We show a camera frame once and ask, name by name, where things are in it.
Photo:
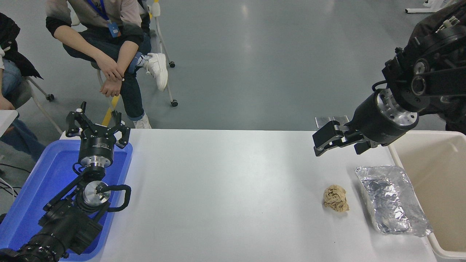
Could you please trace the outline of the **person's right hand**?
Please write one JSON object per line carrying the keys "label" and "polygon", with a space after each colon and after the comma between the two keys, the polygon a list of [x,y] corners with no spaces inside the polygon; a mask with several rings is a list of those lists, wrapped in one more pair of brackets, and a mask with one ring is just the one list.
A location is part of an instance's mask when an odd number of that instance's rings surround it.
{"label": "person's right hand", "polygon": [[110,81],[122,81],[123,77],[118,71],[118,64],[115,62],[114,59],[106,55],[105,53],[98,54],[95,57],[95,61],[103,71],[104,75],[106,76],[107,80]]}

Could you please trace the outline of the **person's left hand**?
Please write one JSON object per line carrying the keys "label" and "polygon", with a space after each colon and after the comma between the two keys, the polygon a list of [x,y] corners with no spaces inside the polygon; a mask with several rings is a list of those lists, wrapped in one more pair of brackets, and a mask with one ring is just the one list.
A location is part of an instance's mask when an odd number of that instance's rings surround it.
{"label": "person's left hand", "polygon": [[100,93],[106,97],[119,96],[121,92],[122,81],[110,81],[106,80],[100,88]]}

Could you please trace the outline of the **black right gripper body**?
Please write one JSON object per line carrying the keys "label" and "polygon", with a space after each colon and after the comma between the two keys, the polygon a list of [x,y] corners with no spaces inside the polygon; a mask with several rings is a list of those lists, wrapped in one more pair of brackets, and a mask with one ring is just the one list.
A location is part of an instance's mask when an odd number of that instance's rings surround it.
{"label": "black right gripper body", "polygon": [[403,129],[381,113],[378,106],[379,94],[379,92],[373,93],[356,108],[348,126],[371,141],[390,144],[403,136]]}

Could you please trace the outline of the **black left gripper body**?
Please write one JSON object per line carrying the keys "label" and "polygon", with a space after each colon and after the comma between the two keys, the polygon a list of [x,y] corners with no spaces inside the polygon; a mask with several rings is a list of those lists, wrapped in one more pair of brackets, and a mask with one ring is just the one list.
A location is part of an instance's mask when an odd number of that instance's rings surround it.
{"label": "black left gripper body", "polygon": [[78,158],[84,159],[90,156],[103,156],[105,159],[112,159],[114,156],[114,146],[116,143],[114,128],[87,124],[81,125],[83,129],[80,133],[80,149]]}

